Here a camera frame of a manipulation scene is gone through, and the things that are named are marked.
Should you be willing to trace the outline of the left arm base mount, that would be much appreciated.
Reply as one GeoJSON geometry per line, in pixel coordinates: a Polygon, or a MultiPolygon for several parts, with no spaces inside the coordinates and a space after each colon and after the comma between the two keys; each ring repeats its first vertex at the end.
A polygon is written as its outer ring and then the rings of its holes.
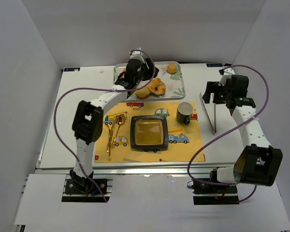
{"type": "Polygon", "coordinates": [[[61,201],[64,203],[108,202],[112,192],[113,181],[107,178],[94,179],[94,181],[99,186],[101,191],[99,191],[97,186],[91,181],[86,182],[86,186],[83,187],[71,178],[67,178],[64,184],[61,201]]]}

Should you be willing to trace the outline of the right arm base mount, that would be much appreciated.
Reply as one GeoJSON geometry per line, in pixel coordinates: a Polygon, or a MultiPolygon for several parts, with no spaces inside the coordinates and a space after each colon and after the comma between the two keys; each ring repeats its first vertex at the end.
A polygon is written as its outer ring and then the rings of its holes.
{"type": "Polygon", "coordinates": [[[193,192],[194,205],[239,204],[236,186],[216,186],[190,180],[187,188],[193,192]]]}

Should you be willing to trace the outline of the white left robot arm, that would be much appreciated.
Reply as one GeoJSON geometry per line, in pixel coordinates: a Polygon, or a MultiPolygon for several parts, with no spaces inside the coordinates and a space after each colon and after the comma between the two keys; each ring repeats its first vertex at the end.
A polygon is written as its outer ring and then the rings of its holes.
{"type": "Polygon", "coordinates": [[[141,81],[156,77],[158,72],[158,68],[150,58],[144,61],[131,58],[126,71],[118,76],[110,92],[105,92],[89,102],[79,102],[72,123],[77,144],[77,163],[70,170],[70,176],[81,192],[88,193],[94,186],[90,181],[93,178],[93,150],[95,142],[102,134],[104,114],[126,100],[141,81]]]}

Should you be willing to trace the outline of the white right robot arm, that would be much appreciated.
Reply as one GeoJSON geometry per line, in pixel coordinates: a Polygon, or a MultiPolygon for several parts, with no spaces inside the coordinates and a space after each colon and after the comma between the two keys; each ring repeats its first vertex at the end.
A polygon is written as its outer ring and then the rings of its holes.
{"type": "Polygon", "coordinates": [[[256,105],[247,97],[248,84],[248,77],[233,74],[219,82],[207,82],[202,96],[204,103],[212,99],[215,104],[226,105],[239,126],[244,147],[232,167],[217,169],[217,182],[272,186],[283,154],[266,139],[256,119],[256,105]]]}

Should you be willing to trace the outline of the metal tongs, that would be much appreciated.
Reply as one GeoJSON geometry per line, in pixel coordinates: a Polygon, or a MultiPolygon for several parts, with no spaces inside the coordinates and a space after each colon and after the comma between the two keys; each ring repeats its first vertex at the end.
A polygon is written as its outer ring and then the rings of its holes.
{"type": "Polygon", "coordinates": [[[199,94],[200,97],[200,101],[201,101],[201,105],[202,105],[202,109],[203,112],[205,113],[208,125],[210,127],[211,133],[213,135],[216,135],[217,133],[217,112],[216,112],[216,104],[213,104],[213,109],[212,110],[208,110],[205,101],[203,100],[203,95],[200,92],[199,94]]]}

